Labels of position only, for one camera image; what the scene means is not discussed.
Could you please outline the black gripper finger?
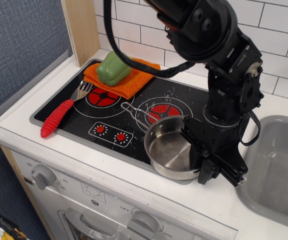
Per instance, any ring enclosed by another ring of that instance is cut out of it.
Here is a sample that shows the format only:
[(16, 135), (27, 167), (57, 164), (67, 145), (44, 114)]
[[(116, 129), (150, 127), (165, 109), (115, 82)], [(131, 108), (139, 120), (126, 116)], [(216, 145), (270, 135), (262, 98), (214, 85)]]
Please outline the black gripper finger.
[(189, 152), (189, 167), (191, 170), (200, 170), (204, 159), (202, 150), (203, 145), (201, 143), (191, 144)]
[(209, 180), (216, 179), (221, 172), (218, 161), (212, 157), (204, 159), (198, 176), (198, 183), (205, 185)]

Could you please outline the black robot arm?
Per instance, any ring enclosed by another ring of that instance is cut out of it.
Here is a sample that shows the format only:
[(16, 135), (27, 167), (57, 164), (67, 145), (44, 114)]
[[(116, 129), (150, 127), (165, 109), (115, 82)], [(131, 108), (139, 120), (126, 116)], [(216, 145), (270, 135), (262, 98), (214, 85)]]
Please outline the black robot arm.
[(254, 109), (263, 98), (262, 55), (239, 29), (225, 0), (151, 0), (149, 5), (165, 24), (176, 52), (208, 70), (203, 118), (183, 119), (182, 136), (191, 144), (190, 166), (199, 170), (200, 184), (223, 175), (237, 187), (248, 171), (238, 146), (249, 121), (260, 126)]

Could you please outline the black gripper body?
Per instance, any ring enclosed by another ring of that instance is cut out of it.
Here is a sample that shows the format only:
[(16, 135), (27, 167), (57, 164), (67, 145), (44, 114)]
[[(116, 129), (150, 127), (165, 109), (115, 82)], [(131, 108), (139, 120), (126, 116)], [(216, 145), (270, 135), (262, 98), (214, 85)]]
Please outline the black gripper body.
[(202, 154), (204, 159), (214, 158), (218, 161), (221, 172), (226, 180), (234, 187), (243, 182), (243, 175), (248, 167), (243, 160), (238, 145), (240, 143), (238, 130), (220, 129), (211, 126), (205, 120), (201, 121), (193, 117), (184, 117), (184, 127), (181, 135), (190, 143), (203, 145)]

